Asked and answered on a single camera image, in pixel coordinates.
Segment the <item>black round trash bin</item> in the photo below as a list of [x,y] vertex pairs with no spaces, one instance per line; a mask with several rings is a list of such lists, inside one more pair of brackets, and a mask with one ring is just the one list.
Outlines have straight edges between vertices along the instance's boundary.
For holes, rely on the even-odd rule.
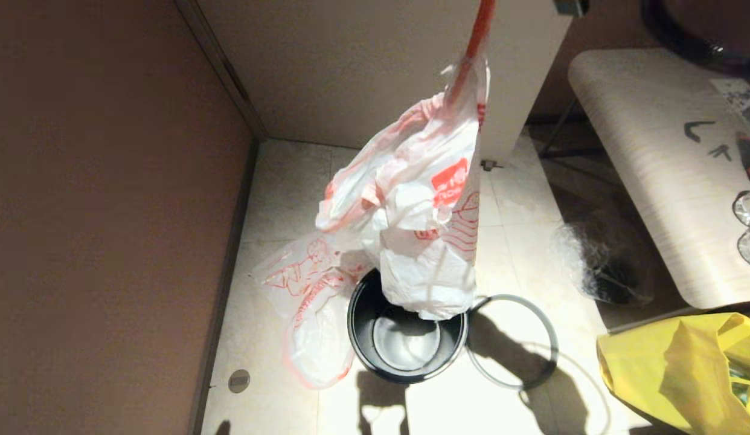
[[359,361],[387,382],[410,385],[436,377],[454,363],[469,333],[466,313],[425,320],[389,302],[380,272],[356,284],[348,303],[348,337]]

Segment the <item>crumpled clear plastic bag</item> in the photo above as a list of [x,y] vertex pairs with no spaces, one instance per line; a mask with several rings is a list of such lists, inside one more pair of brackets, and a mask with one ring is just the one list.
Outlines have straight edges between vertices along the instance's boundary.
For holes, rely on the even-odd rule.
[[607,263],[627,265],[638,279],[638,302],[612,305],[640,308],[656,298],[649,284],[648,248],[629,221],[604,210],[572,214],[556,226],[548,247],[561,278],[588,299],[595,300],[584,292],[585,274]]

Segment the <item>black object in clear bag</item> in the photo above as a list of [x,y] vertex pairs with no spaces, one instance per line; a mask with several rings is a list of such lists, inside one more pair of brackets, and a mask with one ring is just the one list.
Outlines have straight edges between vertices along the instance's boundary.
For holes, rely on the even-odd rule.
[[615,305],[638,302],[638,279],[634,271],[624,264],[607,263],[587,272],[583,278],[584,292],[588,297]]

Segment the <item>yellow plastic bag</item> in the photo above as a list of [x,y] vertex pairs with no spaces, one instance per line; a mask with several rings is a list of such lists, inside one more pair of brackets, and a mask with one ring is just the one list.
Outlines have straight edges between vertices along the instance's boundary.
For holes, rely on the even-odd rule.
[[689,435],[750,435],[750,317],[660,320],[597,339],[604,384]]

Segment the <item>dark baseboard strip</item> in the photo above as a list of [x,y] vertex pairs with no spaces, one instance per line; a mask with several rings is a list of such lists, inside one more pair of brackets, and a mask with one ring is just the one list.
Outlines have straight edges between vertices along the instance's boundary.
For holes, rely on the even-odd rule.
[[203,427],[205,405],[211,385],[213,366],[216,360],[226,304],[228,304],[229,292],[231,292],[232,275],[234,275],[236,267],[260,146],[261,140],[258,138],[251,140],[248,146],[247,157],[243,166],[242,181],[240,182],[234,211],[232,212],[231,226],[229,226],[228,243],[226,243],[224,248],[222,267],[220,268],[220,275],[217,281],[217,292],[214,294],[213,311],[204,342],[203,355],[200,359],[189,426],[185,435],[200,435]]

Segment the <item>large beige cabinet box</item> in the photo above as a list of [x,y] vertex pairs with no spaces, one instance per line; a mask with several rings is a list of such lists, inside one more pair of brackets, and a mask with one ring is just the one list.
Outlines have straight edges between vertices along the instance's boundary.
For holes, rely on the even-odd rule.
[[[272,138],[361,148],[466,51],[480,0],[198,0]],[[570,27],[553,0],[496,0],[481,157],[502,164]]]

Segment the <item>black metal table leg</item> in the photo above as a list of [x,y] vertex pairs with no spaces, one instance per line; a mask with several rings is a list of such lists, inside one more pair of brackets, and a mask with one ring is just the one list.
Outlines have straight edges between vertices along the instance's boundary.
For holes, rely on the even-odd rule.
[[577,97],[574,97],[569,103],[568,107],[566,107],[565,110],[563,110],[560,117],[557,119],[557,123],[554,125],[551,131],[551,135],[549,135],[549,137],[547,138],[547,141],[544,144],[541,151],[538,152],[538,157],[540,159],[543,159],[543,160],[569,159],[569,158],[579,157],[579,156],[591,156],[591,155],[595,155],[599,151],[602,151],[602,149],[597,149],[597,148],[553,150],[553,146],[557,143],[558,136],[560,135],[563,127],[565,127],[565,124],[568,121],[568,118],[570,117],[570,115],[572,114],[574,107],[576,107],[578,103],[579,103],[579,99]]

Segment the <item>white wood-grain table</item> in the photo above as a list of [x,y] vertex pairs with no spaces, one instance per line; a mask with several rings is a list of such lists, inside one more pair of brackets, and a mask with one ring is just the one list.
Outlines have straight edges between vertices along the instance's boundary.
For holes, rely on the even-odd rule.
[[[746,227],[732,204],[750,190],[736,132],[744,129],[710,80],[714,72],[663,49],[592,50],[568,69],[604,146],[679,293],[698,309],[750,302]],[[684,123],[715,121],[684,135]],[[730,146],[731,163],[707,152]]]

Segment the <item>printed paper sheet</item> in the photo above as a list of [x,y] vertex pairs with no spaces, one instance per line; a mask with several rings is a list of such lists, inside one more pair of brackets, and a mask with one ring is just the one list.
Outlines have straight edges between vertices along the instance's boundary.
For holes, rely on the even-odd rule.
[[742,78],[714,78],[710,82],[750,131],[750,83]]

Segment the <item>dark door frame strip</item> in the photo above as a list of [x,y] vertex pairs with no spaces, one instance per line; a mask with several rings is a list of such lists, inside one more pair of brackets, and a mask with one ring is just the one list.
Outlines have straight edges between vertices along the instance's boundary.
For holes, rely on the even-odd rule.
[[224,52],[213,28],[208,22],[198,0],[173,0],[179,9],[185,23],[190,28],[196,42],[206,55],[207,60],[215,70],[220,82],[228,91],[229,97],[236,105],[243,120],[248,125],[254,138],[262,143],[268,140],[269,134],[256,108],[243,86],[242,80]]

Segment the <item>black angle bracket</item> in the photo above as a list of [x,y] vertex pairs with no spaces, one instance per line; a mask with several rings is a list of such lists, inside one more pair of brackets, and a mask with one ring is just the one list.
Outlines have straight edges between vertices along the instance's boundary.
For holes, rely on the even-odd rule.
[[715,124],[715,121],[691,121],[691,122],[685,122],[684,123],[684,135],[689,138],[689,140],[694,141],[695,143],[701,143],[701,137],[696,133],[696,129],[701,126],[712,126]]

